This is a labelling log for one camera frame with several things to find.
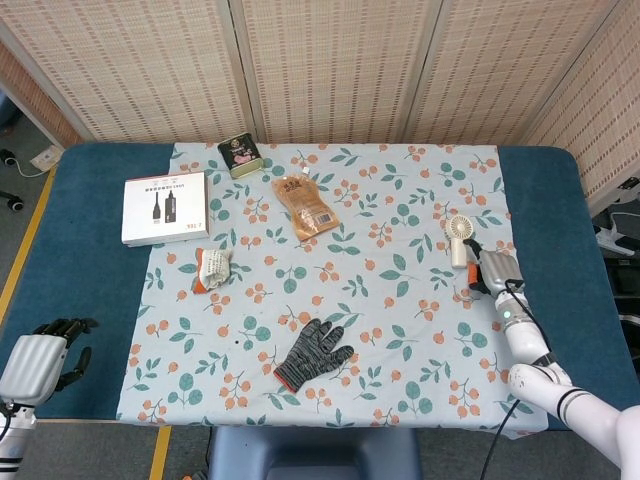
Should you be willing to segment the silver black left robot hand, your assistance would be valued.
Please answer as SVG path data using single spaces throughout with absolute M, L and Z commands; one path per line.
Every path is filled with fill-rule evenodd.
M 72 370 L 63 373 L 62 369 L 71 345 L 98 326 L 99 322 L 89 317 L 59 318 L 21 335 L 1 376 L 1 400 L 37 407 L 81 379 L 91 361 L 90 347 L 82 349 Z

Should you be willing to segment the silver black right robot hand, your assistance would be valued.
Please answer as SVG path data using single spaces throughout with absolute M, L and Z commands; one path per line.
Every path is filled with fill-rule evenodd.
M 463 244 L 473 252 L 476 260 L 467 267 L 467 283 L 471 290 L 497 298 L 502 292 L 523 289 L 524 279 L 514 257 L 485 250 L 474 239 L 466 239 Z

